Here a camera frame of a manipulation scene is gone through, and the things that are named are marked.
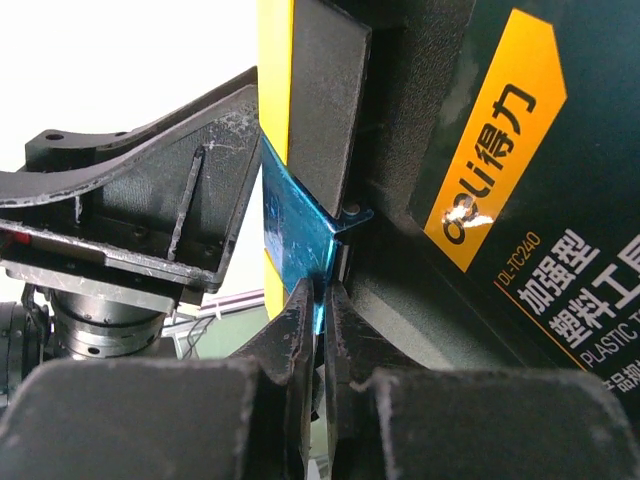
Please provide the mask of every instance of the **blue metal clip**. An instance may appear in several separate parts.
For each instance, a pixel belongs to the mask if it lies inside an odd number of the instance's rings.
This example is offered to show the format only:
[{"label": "blue metal clip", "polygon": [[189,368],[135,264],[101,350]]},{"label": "blue metal clip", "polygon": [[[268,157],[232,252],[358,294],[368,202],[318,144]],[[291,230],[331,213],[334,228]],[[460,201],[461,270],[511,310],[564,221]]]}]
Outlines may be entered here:
[{"label": "blue metal clip", "polygon": [[369,220],[373,212],[328,215],[293,178],[263,135],[261,141],[264,197],[264,243],[287,292],[300,278],[311,278],[316,292],[315,330],[324,328],[323,297],[341,245],[349,229]]}]

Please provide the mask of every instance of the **yellow stripe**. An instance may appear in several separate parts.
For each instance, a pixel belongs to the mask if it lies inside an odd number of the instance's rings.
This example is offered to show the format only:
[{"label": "yellow stripe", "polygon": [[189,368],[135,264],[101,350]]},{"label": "yellow stripe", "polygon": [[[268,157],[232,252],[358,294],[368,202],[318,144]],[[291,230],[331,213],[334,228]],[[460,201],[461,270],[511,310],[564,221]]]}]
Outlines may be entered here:
[{"label": "yellow stripe", "polygon": [[266,250],[264,251],[264,304],[271,320],[284,309],[284,284]]},{"label": "yellow stripe", "polygon": [[257,1],[260,126],[286,165],[294,0]]}]

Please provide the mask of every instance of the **metal cylinder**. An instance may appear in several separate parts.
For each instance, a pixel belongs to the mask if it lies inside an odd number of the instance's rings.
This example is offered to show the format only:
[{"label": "metal cylinder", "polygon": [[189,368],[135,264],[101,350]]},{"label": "metal cylinder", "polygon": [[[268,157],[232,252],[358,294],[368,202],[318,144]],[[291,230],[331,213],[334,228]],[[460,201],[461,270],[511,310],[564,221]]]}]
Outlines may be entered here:
[{"label": "metal cylinder", "polygon": [[76,359],[122,357],[150,349],[165,314],[75,293],[55,291],[56,338]]}]

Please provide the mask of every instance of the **deli logo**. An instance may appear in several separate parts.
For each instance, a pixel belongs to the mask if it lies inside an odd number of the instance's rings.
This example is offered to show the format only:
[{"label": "deli logo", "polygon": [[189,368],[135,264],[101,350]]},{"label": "deli logo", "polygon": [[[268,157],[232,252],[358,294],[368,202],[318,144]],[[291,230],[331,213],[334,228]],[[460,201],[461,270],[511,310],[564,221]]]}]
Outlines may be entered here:
[{"label": "deli logo", "polygon": [[514,9],[424,228],[462,271],[566,99],[553,26]]}]

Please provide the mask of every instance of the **white background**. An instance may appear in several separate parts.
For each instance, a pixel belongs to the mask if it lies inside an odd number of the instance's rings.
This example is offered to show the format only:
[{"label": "white background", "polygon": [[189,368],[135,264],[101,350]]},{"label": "white background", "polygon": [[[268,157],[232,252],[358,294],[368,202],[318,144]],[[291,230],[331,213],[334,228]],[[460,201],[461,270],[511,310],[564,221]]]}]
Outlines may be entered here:
[{"label": "white background", "polygon": [[[256,63],[256,0],[3,2],[0,170],[48,128],[128,131]],[[261,182],[220,294],[262,288]],[[21,285],[0,271],[0,301]]]}]

